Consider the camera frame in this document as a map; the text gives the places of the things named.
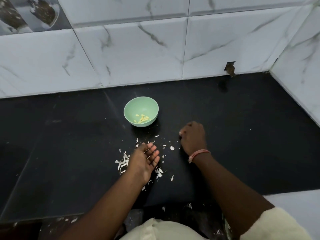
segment tiled wall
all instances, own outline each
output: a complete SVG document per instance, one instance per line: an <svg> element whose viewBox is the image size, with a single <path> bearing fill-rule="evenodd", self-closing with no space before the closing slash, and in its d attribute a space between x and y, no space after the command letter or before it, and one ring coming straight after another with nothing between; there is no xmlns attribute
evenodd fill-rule
<svg viewBox="0 0 320 240"><path fill-rule="evenodd" d="M271 72L320 125L320 6L315 6Z"/></svg>
<svg viewBox="0 0 320 240"><path fill-rule="evenodd" d="M315 1L0 0L0 98L265 71Z"/></svg>

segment white surface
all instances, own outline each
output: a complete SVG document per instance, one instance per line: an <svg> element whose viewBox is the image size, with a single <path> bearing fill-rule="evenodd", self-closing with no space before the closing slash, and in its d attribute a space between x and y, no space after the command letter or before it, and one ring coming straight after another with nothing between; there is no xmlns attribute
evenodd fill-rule
<svg viewBox="0 0 320 240"><path fill-rule="evenodd" d="M314 240L320 239L320 190L280 193L265 198L289 213Z"/></svg>
<svg viewBox="0 0 320 240"><path fill-rule="evenodd" d="M313 9L271 72L320 125L320 7Z"/></svg>
<svg viewBox="0 0 320 240"><path fill-rule="evenodd" d="M187 18L75 29L104 86L182 78Z"/></svg>
<svg viewBox="0 0 320 240"><path fill-rule="evenodd" d="M0 97L102 86L71 29L0 36L0 44Z"/></svg>
<svg viewBox="0 0 320 240"><path fill-rule="evenodd" d="M299 6L316 0L190 0L189 15Z"/></svg>
<svg viewBox="0 0 320 240"><path fill-rule="evenodd" d="M309 11L284 7L189 17L183 78L226 75L229 61L238 74L268 70L277 59L272 54L282 52Z"/></svg>
<svg viewBox="0 0 320 240"><path fill-rule="evenodd" d="M189 0L59 0L59 3L73 27L185 17L189 8Z"/></svg>

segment green bowl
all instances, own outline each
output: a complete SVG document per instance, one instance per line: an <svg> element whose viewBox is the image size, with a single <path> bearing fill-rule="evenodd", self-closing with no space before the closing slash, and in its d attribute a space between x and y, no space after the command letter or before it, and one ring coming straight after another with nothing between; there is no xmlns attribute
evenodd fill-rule
<svg viewBox="0 0 320 240"><path fill-rule="evenodd" d="M156 120L158 112L158 103L150 97L136 97L130 100L123 109L123 114L127 121L129 121L131 125L137 127L146 127L151 125ZM149 119L139 124L138 122L141 115L148 116Z"/></svg>

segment cream sleeve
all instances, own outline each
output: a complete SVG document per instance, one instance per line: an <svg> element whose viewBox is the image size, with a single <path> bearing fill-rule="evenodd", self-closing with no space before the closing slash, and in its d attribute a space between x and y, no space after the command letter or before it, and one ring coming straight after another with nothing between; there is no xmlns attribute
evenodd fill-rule
<svg viewBox="0 0 320 240"><path fill-rule="evenodd" d="M312 240L307 231L281 208L266 210L240 240Z"/></svg>

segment bracelet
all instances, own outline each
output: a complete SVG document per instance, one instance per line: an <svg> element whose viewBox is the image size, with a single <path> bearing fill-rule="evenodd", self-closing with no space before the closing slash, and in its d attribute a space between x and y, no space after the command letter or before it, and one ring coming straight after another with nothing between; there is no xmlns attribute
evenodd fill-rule
<svg viewBox="0 0 320 240"><path fill-rule="evenodd" d="M205 150L205 149L201 149L201 150L198 150L198 151L192 153L192 155L188 158L188 162L189 162L189 163L192 163L192 160L193 160L193 158L194 158L195 156L197 156L197 155L200 154L200 153L204 153L204 152L209 152L209 151L208 151L208 150Z"/></svg>

